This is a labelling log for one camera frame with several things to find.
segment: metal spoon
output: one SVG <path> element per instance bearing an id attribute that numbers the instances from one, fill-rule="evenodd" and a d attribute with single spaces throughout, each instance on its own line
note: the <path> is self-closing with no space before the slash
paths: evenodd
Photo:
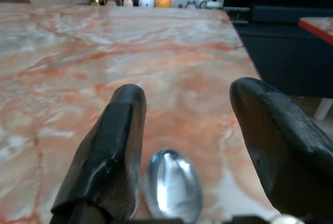
<path id="1" fill-rule="evenodd" d="M 156 152 L 144 180 L 148 208 L 156 219 L 194 223 L 202 210 L 202 189 L 190 160 L 174 150 Z"/>

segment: black cabinet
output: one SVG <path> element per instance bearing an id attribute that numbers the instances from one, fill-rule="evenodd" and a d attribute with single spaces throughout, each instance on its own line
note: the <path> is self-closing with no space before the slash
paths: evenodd
<path id="1" fill-rule="evenodd" d="M 297 25 L 236 29 L 265 82 L 288 95 L 333 97 L 333 45 Z"/>

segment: orange ball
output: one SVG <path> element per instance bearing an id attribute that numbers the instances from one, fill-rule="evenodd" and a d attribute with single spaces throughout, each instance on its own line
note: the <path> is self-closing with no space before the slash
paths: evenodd
<path id="1" fill-rule="evenodd" d="M 156 0 L 155 7 L 161 8 L 171 8 L 172 2 L 171 0 Z"/>

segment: black furniture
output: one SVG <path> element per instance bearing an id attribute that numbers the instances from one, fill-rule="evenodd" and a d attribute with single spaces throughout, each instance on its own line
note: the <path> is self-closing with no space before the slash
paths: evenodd
<path id="1" fill-rule="evenodd" d="M 333 98 L 333 45 L 296 23 L 235 27 L 262 80 L 288 95 Z"/>
<path id="2" fill-rule="evenodd" d="M 264 81 L 288 95 L 333 97 L 333 46 L 298 27 L 301 17 L 333 17 L 333 0 L 224 0 L 224 9 Z"/>

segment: figurine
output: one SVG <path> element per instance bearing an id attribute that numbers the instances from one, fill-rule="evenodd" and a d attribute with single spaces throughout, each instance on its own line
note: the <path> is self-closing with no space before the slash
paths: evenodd
<path id="1" fill-rule="evenodd" d="M 139 6 L 139 0 L 123 0 L 124 7 Z"/>
<path id="2" fill-rule="evenodd" d="M 196 3 L 196 1 L 190 2 L 187 1 L 187 5 L 185 6 L 185 9 L 197 9 L 198 5 Z"/>
<path id="3" fill-rule="evenodd" d="M 140 0 L 139 6 L 152 8 L 155 6 L 155 0 Z"/>
<path id="4" fill-rule="evenodd" d="M 172 2 L 171 0 L 156 0 L 155 6 L 163 8 L 171 8 Z"/>

